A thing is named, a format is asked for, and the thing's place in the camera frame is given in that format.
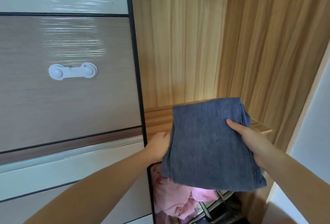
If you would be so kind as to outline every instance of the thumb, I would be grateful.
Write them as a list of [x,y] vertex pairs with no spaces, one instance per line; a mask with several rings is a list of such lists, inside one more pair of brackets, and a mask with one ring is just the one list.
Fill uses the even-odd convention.
[[238,133],[240,133],[241,135],[243,135],[244,130],[247,128],[241,124],[238,124],[236,122],[233,122],[230,119],[226,120],[227,124],[229,127],[231,127],[233,130],[237,131]]

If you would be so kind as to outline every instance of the blue folded cloth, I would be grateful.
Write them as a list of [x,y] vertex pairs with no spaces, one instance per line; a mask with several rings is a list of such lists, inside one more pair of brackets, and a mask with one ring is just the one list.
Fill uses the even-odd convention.
[[221,98],[173,107],[170,147],[161,173],[175,183],[231,191],[266,186],[262,171],[229,118],[250,126],[240,98]]

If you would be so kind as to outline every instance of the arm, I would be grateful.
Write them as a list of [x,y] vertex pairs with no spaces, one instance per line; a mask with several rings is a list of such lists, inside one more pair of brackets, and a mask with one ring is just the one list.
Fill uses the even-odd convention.
[[101,223],[140,174],[162,159],[169,143],[169,134],[157,133],[142,151],[72,185],[25,224]]
[[229,119],[227,124],[242,135],[256,163],[274,179],[308,223],[330,223],[329,184],[274,147],[262,134]]

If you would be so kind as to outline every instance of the wardrobe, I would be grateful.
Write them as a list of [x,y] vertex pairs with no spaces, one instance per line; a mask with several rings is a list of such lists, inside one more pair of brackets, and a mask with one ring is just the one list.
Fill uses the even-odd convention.
[[[241,97],[286,150],[330,39],[330,0],[133,0],[148,138],[171,106]],[[268,187],[242,193],[261,223]]]

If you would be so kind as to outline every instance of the white wall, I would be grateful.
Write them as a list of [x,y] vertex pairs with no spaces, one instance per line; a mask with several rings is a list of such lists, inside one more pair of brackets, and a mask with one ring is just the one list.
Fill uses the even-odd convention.
[[[330,184],[330,62],[328,61],[290,155]],[[297,224],[307,221],[276,186],[263,224],[290,216]]]

